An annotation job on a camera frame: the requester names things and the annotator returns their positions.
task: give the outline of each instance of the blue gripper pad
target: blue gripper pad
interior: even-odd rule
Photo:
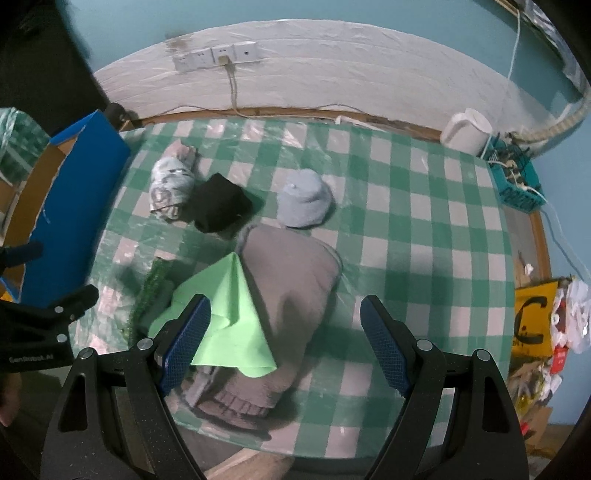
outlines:
[[[183,310],[179,320],[184,323],[163,357],[163,374],[158,384],[163,396],[181,384],[209,327],[212,307],[207,297],[199,297],[195,296]]]
[[[375,356],[378,358],[379,366],[386,377],[388,385],[398,390],[403,397],[406,397],[409,395],[410,389],[413,386],[411,378],[408,375],[408,367],[412,366],[409,363],[414,363],[415,359],[412,343],[408,343],[414,341],[412,333],[410,333],[410,330],[408,330],[405,324],[394,321],[374,295],[365,297],[361,301],[359,314],[363,331],[369,340]],[[404,353],[394,340],[391,329],[388,329],[386,322],[389,323],[390,327],[393,326],[394,330],[402,333],[402,338],[399,338],[398,341],[407,342]]]

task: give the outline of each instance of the white plastic bag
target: white plastic bag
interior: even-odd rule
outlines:
[[[575,353],[582,353],[591,346],[589,313],[591,298],[589,286],[581,280],[573,280],[566,293],[567,345]]]

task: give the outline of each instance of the black cloth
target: black cloth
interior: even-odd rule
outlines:
[[[252,209],[242,189],[219,173],[195,189],[192,204],[195,227],[203,233],[220,232]]]

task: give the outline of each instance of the blue box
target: blue box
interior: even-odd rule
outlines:
[[[85,284],[129,154],[99,111],[51,139],[5,235],[6,246],[43,243],[41,258],[5,273],[20,302],[45,307]]]

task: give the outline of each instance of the plastic sheet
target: plastic sheet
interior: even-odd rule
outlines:
[[[176,139],[199,151],[197,182],[220,173],[244,188],[254,204],[252,221],[281,227],[277,194],[301,168],[318,172],[334,199],[326,220],[300,233],[337,251],[342,276],[292,389],[267,417],[268,430],[237,432],[198,418],[182,398],[186,383],[167,399],[178,424],[283,455],[377,455],[404,399],[388,387],[361,328],[359,305],[368,294],[416,337],[455,353],[486,348],[506,374],[514,321],[511,247],[483,160],[389,132],[298,120],[195,120],[124,137],[134,145],[140,138],[141,145],[90,275],[99,303],[72,326],[76,349],[128,348],[129,314],[155,257],[173,260],[168,279],[180,284],[234,250],[234,239],[150,213],[150,172]],[[451,406],[445,394],[435,444],[443,440]]]
[[[49,143],[49,135],[26,113],[0,108],[0,178],[9,184],[26,180]]]

